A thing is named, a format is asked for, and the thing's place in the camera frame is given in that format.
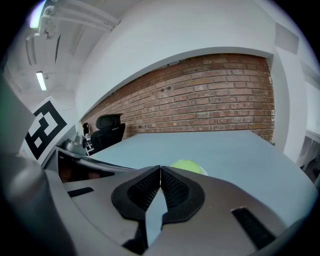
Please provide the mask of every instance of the chair backrest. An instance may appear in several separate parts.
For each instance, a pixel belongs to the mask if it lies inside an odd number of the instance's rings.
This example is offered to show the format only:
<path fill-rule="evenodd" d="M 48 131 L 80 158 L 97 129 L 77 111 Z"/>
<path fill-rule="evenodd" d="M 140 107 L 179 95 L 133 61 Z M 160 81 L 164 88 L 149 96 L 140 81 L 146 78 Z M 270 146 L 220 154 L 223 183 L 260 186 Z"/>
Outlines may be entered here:
<path fill-rule="evenodd" d="M 94 152 L 104 150 L 122 140 L 126 124 L 122 123 L 116 128 L 105 128 L 95 131 L 91 135 Z"/>

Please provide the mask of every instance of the black slot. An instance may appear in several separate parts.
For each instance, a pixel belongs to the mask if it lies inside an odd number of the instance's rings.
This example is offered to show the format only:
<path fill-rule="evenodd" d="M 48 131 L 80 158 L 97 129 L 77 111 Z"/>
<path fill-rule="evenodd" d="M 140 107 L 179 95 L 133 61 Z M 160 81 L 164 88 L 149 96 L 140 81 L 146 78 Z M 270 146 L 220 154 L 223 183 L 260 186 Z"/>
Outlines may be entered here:
<path fill-rule="evenodd" d="M 69 194 L 69 196 L 71 198 L 73 198 L 73 197 L 76 197 L 76 196 L 84 195 L 84 194 L 92 192 L 92 191 L 94 191 L 94 189 L 92 187 L 87 186 L 87 187 L 84 187 L 84 188 L 68 191 L 68 194 Z"/>
<path fill-rule="evenodd" d="M 247 208 L 235 209 L 232 214 L 258 250 L 276 239 Z"/>

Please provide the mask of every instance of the white ceiling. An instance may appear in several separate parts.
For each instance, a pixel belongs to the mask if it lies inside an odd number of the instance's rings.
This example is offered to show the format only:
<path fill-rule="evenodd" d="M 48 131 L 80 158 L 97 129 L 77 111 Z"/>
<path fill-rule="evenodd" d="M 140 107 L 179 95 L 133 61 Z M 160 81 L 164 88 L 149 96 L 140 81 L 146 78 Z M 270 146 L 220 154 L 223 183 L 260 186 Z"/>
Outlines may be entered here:
<path fill-rule="evenodd" d="M 130 8 L 142 0 L 81 1 L 121 20 L 121 17 Z M 58 1 L 57 4 L 103 20 L 103 18 L 93 12 L 69 4 L 68 0 Z M 64 13 L 63 16 L 74 18 L 74 16 L 67 13 Z M 58 32 L 55 38 L 47 39 L 45 34 L 41 34 L 34 41 L 36 64 L 30 65 L 27 55 L 26 37 L 35 32 L 38 32 L 37 29 L 29 28 L 29 21 L 27 20 L 21 31 L 17 34 L 10 49 L 8 49 L 4 75 L 9 80 L 11 86 L 22 94 L 41 91 L 36 77 L 36 72 L 38 71 L 42 71 L 48 91 L 73 91 L 82 66 L 92 49 L 104 33 L 110 33 L 83 24 L 59 21 Z M 60 34 L 55 62 L 57 39 Z"/>

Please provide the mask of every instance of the table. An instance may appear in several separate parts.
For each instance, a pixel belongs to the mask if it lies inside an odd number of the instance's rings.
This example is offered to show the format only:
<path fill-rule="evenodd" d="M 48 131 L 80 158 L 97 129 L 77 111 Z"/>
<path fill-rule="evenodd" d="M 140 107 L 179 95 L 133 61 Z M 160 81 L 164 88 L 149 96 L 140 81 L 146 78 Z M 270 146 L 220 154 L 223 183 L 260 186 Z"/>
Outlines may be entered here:
<path fill-rule="evenodd" d="M 90 157 L 135 169 L 192 160 L 263 202 L 287 227 L 306 217 L 319 195 L 295 163 L 250 131 L 140 133 Z"/>

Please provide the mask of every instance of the brick wall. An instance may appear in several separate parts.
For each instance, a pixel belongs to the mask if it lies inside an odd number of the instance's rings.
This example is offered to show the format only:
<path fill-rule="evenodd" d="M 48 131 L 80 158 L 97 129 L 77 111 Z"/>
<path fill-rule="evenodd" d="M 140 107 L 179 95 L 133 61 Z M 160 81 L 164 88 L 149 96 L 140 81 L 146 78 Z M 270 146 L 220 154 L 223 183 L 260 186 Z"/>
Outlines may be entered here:
<path fill-rule="evenodd" d="M 264 58 L 211 54 L 137 78 L 104 99 L 82 123 L 94 132 L 99 116 L 123 113 L 124 139 L 137 133 L 251 130 L 271 141 L 274 109 Z"/>

